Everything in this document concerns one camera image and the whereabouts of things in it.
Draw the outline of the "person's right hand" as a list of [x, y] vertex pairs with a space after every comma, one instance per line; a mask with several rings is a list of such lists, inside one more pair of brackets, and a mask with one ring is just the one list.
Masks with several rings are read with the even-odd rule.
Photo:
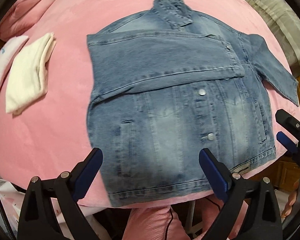
[[286, 218], [287, 216], [290, 215], [293, 205], [295, 204], [298, 196], [298, 188], [299, 188], [299, 183], [296, 182], [294, 185], [294, 191], [289, 195], [288, 201], [285, 204], [285, 208], [281, 213], [281, 218]]

